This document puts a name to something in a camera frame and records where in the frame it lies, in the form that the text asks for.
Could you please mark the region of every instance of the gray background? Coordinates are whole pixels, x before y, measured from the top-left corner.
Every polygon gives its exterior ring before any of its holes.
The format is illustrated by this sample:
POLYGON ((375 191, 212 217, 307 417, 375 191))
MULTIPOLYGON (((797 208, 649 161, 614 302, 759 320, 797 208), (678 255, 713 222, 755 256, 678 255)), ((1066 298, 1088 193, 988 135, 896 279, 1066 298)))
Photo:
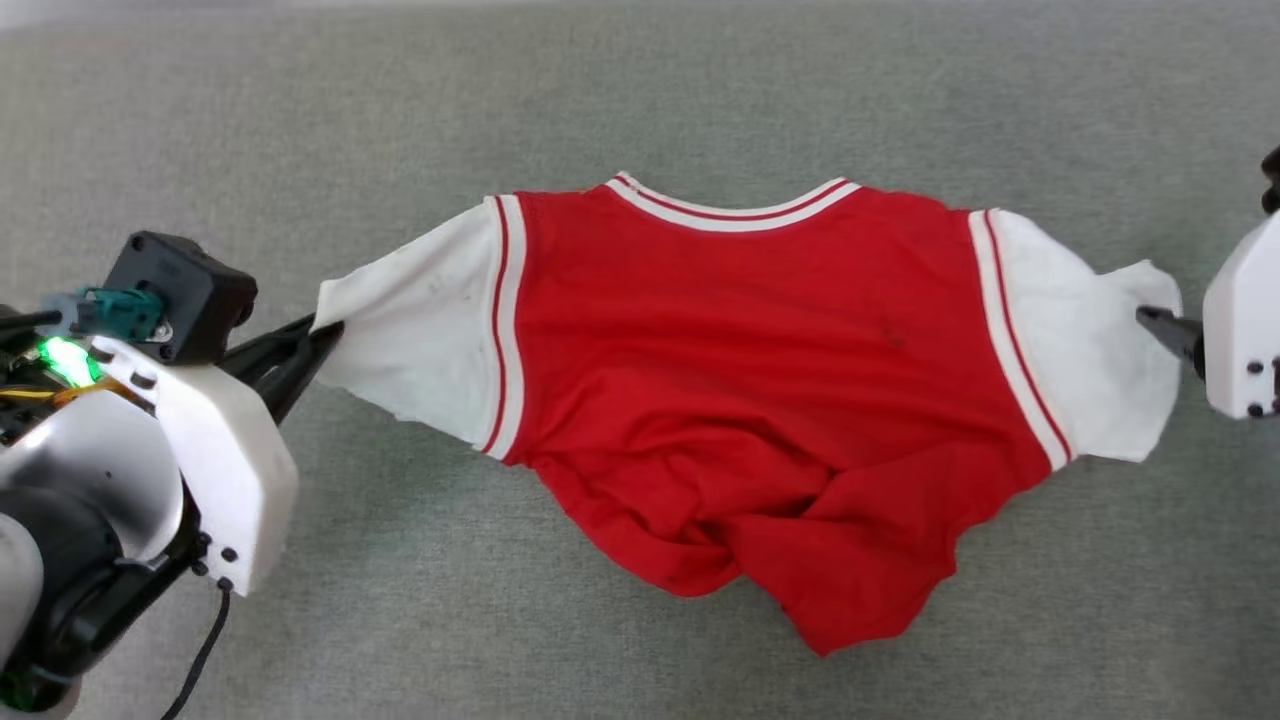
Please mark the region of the gray background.
MULTIPOLYGON (((0 36, 4 299, 104 277, 129 231, 262 286, 317 283, 513 188, 628 169, 764 205, 845 174, 1037 219, 1192 304, 1261 214, 1280 6, 179 14, 0 36)), ((960 547, 910 632, 818 660, 740 582, 682 601, 614 568, 538 480, 315 388, 284 565, 236 603, 188 717, 1275 715, 1280 438, 1192 382, 1143 465, 1084 460, 960 547)), ((79 719, 154 717, 215 610, 188 578, 79 719)))

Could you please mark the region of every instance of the green light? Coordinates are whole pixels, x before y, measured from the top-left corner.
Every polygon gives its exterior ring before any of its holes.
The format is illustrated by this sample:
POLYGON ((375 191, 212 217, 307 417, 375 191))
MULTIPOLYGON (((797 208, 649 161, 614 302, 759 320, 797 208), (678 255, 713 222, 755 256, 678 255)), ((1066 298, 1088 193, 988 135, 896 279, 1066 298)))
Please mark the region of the green light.
POLYGON ((69 340, 51 337, 40 345, 40 357, 49 369, 72 387, 88 387, 102 377, 97 363, 83 347, 69 340))

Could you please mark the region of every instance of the black cable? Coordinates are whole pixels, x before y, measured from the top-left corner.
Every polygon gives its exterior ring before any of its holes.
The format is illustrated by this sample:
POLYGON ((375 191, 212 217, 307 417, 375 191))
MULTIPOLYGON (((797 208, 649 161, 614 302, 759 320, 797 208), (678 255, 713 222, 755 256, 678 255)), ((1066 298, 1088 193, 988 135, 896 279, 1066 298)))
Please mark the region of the black cable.
POLYGON ((205 671, 205 662, 209 662, 209 655, 214 652, 214 644, 218 643, 218 635, 223 634, 223 628, 227 626, 227 615, 232 610, 232 583, 230 580, 223 578, 218 582, 218 589, 223 591, 223 606, 218 609, 218 619, 214 620, 212 629, 209 630, 209 637, 205 638, 205 644, 200 647, 200 652, 196 653, 196 660, 191 664, 191 670, 187 671, 187 682, 182 684, 182 692, 174 698, 173 705, 165 711, 161 720, 174 720, 182 708, 191 700, 191 692, 196 689, 196 683, 200 682, 200 674, 205 671))
POLYGON ((0 331, 26 331, 40 325, 56 325, 63 322, 63 314, 58 310, 44 313, 31 313, 29 315, 9 315, 0 318, 0 331))

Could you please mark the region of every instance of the white stripe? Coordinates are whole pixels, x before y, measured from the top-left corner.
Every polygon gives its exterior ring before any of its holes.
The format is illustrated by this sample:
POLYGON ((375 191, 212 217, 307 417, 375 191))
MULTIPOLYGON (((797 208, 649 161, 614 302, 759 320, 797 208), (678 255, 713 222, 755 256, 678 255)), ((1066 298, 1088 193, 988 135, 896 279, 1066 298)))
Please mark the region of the white stripe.
POLYGON ((1000 272, 996 266, 995 241, 987 232, 984 213, 969 214, 969 234, 973 237, 973 250, 978 259, 978 275, 982 279, 982 304, 987 311, 987 332, 991 334, 991 345, 996 350, 996 357, 1005 372, 1009 388, 1014 392, 1018 405, 1023 409, 1023 416, 1030 427, 1036 439, 1044 448, 1050 465, 1057 470, 1066 465, 1066 450, 1053 433, 1053 425, 1036 401, 1036 392, 1032 389, 1023 364, 1018 360, 1018 350, 1014 347, 1014 338, 1009 334, 1009 324, 1005 322, 1004 292, 1000 286, 1000 272))
POLYGON ((525 217, 520 211, 520 200, 515 195, 498 199, 507 217, 507 272, 502 275, 502 296, 498 299, 498 341, 502 343, 503 364, 507 369, 507 405, 502 413, 502 425, 497 439, 489 448, 489 455, 499 460, 511 452, 520 432, 520 420, 525 413, 525 369, 520 359, 520 346, 516 341, 516 301, 520 295, 520 282, 525 274, 525 256, 529 249, 525 233, 525 217))
POLYGON ((639 183, 636 183, 636 187, 631 187, 626 182, 623 182, 623 181, 621 181, 618 178, 613 178, 613 179, 611 179, 605 184, 609 187, 609 190, 612 190, 613 192, 616 192, 618 195, 618 197, 626 200, 627 202, 635 205, 636 208, 639 208, 640 210, 644 210, 645 213, 648 213, 650 215, 654 215, 657 218, 667 220, 668 223, 675 223, 677 225, 684 225, 684 227, 692 228, 692 229, 699 229, 699 231, 716 231, 716 232, 758 232, 758 231, 768 231, 768 229, 781 228, 781 227, 785 227, 785 225, 790 225, 792 223, 799 223, 800 220, 804 220, 806 218, 812 218, 812 217, 817 215, 818 213, 822 213, 827 208, 829 208, 829 206, 835 205, 836 202, 844 200, 845 197, 847 197, 849 195, 851 195, 854 191, 856 191, 859 188, 858 184, 847 182, 847 181, 845 181, 842 178, 837 178, 837 179, 833 179, 833 181, 823 184, 822 187, 819 187, 819 188, 817 188, 817 190, 814 190, 812 192, 805 193, 803 197, 800 197, 797 200, 792 200, 791 202, 785 202, 782 205, 774 205, 772 208, 758 208, 758 209, 751 209, 751 210, 724 210, 724 209, 719 209, 719 208, 708 208, 708 206, 704 206, 704 205, 694 205, 691 202, 682 202, 682 201, 678 201, 678 200, 675 200, 675 199, 669 199, 669 197, 667 197, 664 195, 659 195, 659 193, 657 193, 657 192, 654 192, 654 191, 652 191, 652 190, 649 190, 649 188, 646 188, 644 186, 640 186, 639 183), (809 200, 813 200, 814 197, 822 195, 823 192, 831 190, 833 186, 840 184, 840 183, 845 183, 845 184, 842 187, 840 187, 838 190, 833 191, 831 195, 823 197, 818 202, 814 202, 813 205, 809 205, 806 208, 800 208, 799 210, 796 210, 794 213, 787 213, 785 215, 778 215, 777 218, 769 218, 767 220, 735 220, 735 219, 699 218, 698 215, 690 215, 690 214, 684 213, 681 210, 667 208, 664 205, 659 205, 658 202, 654 202, 654 201, 644 197, 639 192, 639 190, 644 190, 644 192, 646 192, 649 195, 653 195, 654 197, 659 197, 664 202, 678 204, 681 208, 686 208, 686 209, 700 211, 700 213, 714 213, 714 214, 719 214, 719 215, 744 215, 744 217, 750 217, 750 215, 765 215, 765 214, 771 214, 771 213, 778 213, 778 211, 786 210, 787 208, 791 208, 791 206, 803 205, 804 202, 806 202, 809 200))

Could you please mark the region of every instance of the red and white t-shirt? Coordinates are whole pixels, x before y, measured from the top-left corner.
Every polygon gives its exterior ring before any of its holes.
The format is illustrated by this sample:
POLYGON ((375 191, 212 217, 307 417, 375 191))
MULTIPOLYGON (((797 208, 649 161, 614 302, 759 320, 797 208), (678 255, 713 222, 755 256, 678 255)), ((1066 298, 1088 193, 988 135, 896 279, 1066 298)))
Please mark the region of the red and white t-shirt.
POLYGON ((1148 263, 836 179, 753 210, 626 174, 483 204, 346 278, 321 378, 531 468, 680 596, 740 574, 819 653, 895 635, 961 533, 1083 454, 1140 460, 1178 361, 1148 263))

